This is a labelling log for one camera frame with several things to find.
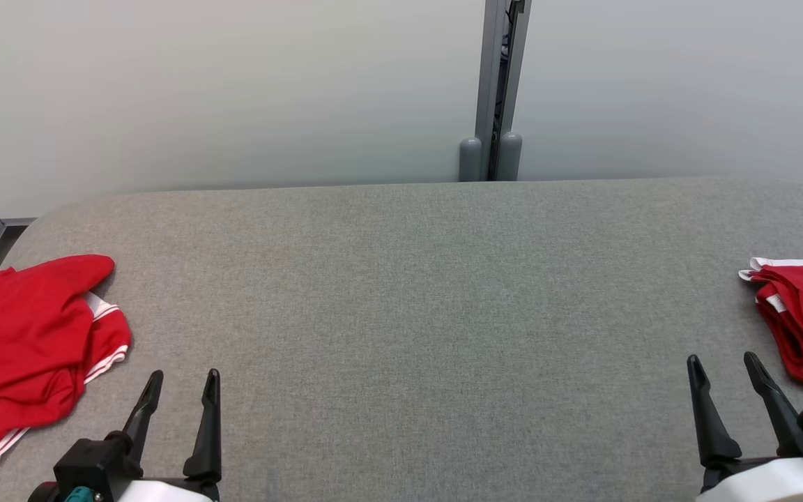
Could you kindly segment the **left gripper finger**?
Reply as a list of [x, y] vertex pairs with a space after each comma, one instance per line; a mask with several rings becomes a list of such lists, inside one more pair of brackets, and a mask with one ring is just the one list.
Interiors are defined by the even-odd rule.
[[162, 370], [152, 372], [122, 429], [125, 437], [131, 442], [128, 457], [136, 464], [140, 464], [143, 457], [148, 426], [157, 410], [163, 381], [165, 374]]
[[191, 457], [183, 466], [185, 479], [191, 482], [221, 481], [221, 393], [220, 372], [213, 368], [207, 374], [201, 405], [203, 413], [198, 426]]

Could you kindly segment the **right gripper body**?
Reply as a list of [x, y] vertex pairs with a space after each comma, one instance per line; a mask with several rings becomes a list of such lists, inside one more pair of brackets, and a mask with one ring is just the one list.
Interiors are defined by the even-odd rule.
[[776, 459], [729, 476], [695, 502], [803, 502], [803, 458]]

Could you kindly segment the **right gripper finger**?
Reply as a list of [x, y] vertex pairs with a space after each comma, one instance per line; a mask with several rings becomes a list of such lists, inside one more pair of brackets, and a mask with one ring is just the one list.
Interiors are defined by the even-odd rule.
[[697, 355], [688, 357], [687, 374], [701, 466], [717, 469], [739, 460], [742, 449], [723, 424], [710, 394], [710, 379]]
[[772, 429], [777, 436], [778, 457], [803, 457], [803, 429], [793, 404], [771, 377], [767, 368], [752, 351], [746, 351], [743, 362], [752, 387], [762, 398]]

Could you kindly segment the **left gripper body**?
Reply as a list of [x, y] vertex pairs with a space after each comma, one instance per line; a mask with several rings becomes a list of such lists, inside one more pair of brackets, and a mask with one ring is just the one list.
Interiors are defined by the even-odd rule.
[[182, 478], [133, 480], [116, 502], [220, 502], [221, 454], [191, 455]]

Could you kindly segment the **red basketball jersey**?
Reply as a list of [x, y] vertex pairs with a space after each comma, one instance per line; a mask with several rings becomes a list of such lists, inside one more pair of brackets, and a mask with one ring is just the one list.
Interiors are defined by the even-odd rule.
[[125, 315], [95, 293], [114, 269], [111, 257], [81, 254], [0, 271], [0, 460], [69, 416], [130, 352]]

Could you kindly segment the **grey cylindrical post cap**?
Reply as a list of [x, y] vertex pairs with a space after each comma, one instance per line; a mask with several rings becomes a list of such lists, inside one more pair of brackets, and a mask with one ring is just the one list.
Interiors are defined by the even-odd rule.
[[482, 141], [469, 137], [459, 144], [458, 182], [471, 183], [482, 180]]
[[523, 139], [520, 134], [507, 132], [499, 139], [495, 180], [516, 181], [519, 175]]

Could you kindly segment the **grey metal partition post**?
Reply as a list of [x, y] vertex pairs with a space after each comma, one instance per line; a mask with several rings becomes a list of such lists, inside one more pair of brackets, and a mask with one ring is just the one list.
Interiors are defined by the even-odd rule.
[[499, 139], [513, 131], [533, 0], [484, 0], [472, 137], [482, 141], [482, 180], [495, 180]]

